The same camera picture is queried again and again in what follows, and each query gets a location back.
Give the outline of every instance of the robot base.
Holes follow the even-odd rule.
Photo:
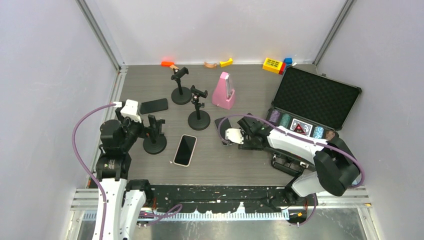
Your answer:
[[[178,90],[178,87],[175,88],[171,93],[171,99],[175,104],[178,105],[184,105],[190,102],[192,99],[192,91],[188,89],[187,87],[183,86],[182,89],[182,95],[180,94],[180,91]]]
[[[156,155],[160,154],[167,147],[167,138],[164,135],[160,135],[156,139],[156,143],[152,143],[150,139],[145,138],[143,141],[143,148],[148,154]]]
[[[188,116],[188,125],[190,128],[201,131],[209,127],[209,124],[211,124],[211,117],[209,114],[205,111],[200,110],[200,119],[197,118],[196,111],[190,113]]]

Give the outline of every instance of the case lid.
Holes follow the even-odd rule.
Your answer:
[[[343,127],[361,88],[288,67],[272,105],[332,130]]]

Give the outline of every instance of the white wall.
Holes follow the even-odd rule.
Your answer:
[[[424,2],[357,1],[318,70],[362,87],[342,137],[383,239],[423,239]]]
[[[90,0],[127,65],[312,62],[345,0]]]
[[[1,1],[0,25],[0,239],[62,239],[87,180],[72,130],[108,103],[116,73],[75,1]],[[77,133],[88,164],[103,116]]]

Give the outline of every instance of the gray wooden table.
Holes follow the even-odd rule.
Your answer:
[[[142,139],[132,149],[129,179],[148,179],[152,184],[196,185],[286,185],[292,177],[270,165],[270,155],[264,151],[239,150],[236,144],[223,146],[219,140],[214,120],[230,114],[252,113],[265,118],[274,94],[280,85],[281,75],[262,70],[262,65],[230,65],[209,69],[203,65],[186,65],[189,74],[181,79],[183,86],[209,92],[201,98],[204,111],[211,118],[210,126],[202,131],[189,127],[187,119],[195,110],[190,102],[177,105],[171,100],[171,92],[177,87],[172,81],[172,70],[160,65],[130,66],[122,89],[121,100],[142,102],[168,99],[169,109],[152,113],[157,119],[165,119],[163,132],[167,138],[166,149],[158,155],[143,150]],[[301,66],[315,71],[315,66]],[[231,110],[212,105],[212,93],[222,72],[231,74],[236,101]],[[143,115],[146,125],[147,116]],[[240,117],[230,120],[238,128]],[[189,167],[172,164],[179,140],[183,134],[197,137],[197,145]]]

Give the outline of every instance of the yellow toy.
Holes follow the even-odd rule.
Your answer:
[[[265,59],[265,62],[263,63],[262,69],[273,72],[275,74],[279,74],[282,66],[283,66],[282,61],[277,61],[267,57]]]
[[[229,66],[231,64],[233,64],[233,59],[231,57],[228,59],[228,61],[220,61],[219,62],[219,66],[221,68],[226,67],[226,66]]]

